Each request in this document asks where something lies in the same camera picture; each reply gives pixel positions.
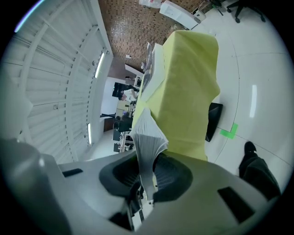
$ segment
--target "black slot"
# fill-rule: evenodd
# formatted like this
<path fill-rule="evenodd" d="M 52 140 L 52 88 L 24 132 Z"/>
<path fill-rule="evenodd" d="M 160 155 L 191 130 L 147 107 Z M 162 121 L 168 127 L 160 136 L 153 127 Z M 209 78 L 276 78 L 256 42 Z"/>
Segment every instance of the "black slot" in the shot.
<path fill-rule="evenodd" d="M 69 177 L 78 173 L 82 173 L 83 171 L 80 168 L 72 169 L 69 171 L 63 171 L 62 174 L 64 177 Z"/>
<path fill-rule="evenodd" d="M 225 201 L 231 212 L 239 223 L 242 223 L 254 214 L 254 211 L 246 202 L 230 187 L 219 189 L 217 191 Z"/>

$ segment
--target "white floor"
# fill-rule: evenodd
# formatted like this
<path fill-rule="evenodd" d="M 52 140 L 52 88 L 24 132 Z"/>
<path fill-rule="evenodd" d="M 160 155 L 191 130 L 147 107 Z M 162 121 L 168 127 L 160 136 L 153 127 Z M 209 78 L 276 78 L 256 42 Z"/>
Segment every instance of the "white floor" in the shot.
<path fill-rule="evenodd" d="M 205 151 L 214 162 L 238 175 L 246 141 L 252 141 L 276 177 L 281 190 L 294 166 L 294 68 L 279 34 L 266 18 L 262 22 L 245 8 L 237 24 L 223 3 L 222 16 L 216 9 L 193 31 L 209 33 L 219 43 L 217 82 L 220 95 L 214 102 L 224 105 L 218 129 Z M 238 124 L 234 139 L 220 134 Z"/>
<path fill-rule="evenodd" d="M 113 145 L 114 143 L 118 143 L 118 141 L 114 141 L 112 138 L 113 130 L 104 132 L 99 142 L 91 147 L 90 151 L 85 154 L 83 160 L 97 159 L 117 154 L 117 152 L 113 151 Z"/>

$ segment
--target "black shoe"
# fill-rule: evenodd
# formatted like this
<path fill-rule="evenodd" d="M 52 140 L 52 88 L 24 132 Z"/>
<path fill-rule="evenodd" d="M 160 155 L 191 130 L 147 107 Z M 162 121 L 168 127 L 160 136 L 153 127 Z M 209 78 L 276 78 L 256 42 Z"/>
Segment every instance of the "black shoe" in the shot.
<path fill-rule="evenodd" d="M 251 141 L 246 142 L 245 146 L 244 146 L 244 152 L 245 154 L 250 153 L 250 152 L 256 152 L 256 147 L 254 146 L 254 144 Z"/>

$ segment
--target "green tape mark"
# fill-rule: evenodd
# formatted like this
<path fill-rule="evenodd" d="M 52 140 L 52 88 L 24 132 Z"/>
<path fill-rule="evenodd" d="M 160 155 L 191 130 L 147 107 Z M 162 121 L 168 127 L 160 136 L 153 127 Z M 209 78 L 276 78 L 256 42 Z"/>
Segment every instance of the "green tape mark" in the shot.
<path fill-rule="evenodd" d="M 231 132 L 228 132 L 226 130 L 221 130 L 220 134 L 229 138 L 229 139 L 234 139 L 236 132 L 237 132 L 237 129 L 238 129 L 238 124 L 234 123 L 232 126 L 232 129 L 231 129 Z"/>

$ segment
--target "ceiling light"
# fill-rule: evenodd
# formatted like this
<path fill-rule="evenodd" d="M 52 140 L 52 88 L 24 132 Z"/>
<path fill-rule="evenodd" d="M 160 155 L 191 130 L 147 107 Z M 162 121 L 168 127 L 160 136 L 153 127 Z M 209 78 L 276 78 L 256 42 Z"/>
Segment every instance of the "ceiling light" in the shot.
<path fill-rule="evenodd" d="M 101 67 L 103 58 L 104 58 L 104 53 L 102 53 L 101 58 L 100 58 L 100 61 L 98 63 L 97 70 L 96 70 L 96 73 L 95 73 L 95 78 L 98 77 L 98 73 L 99 73 L 99 70 L 100 70 L 100 67 Z"/>
<path fill-rule="evenodd" d="M 92 138 L 91 138 L 91 124 L 88 124 L 88 137 L 89 137 L 89 145 L 92 143 Z"/>
<path fill-rule="evenodd" d="M 250 108 L 250 117 L 254 118 L 257 102 L 257 87 L 252 85 L 252 97 L 251 97 L 251 108 Z"/>

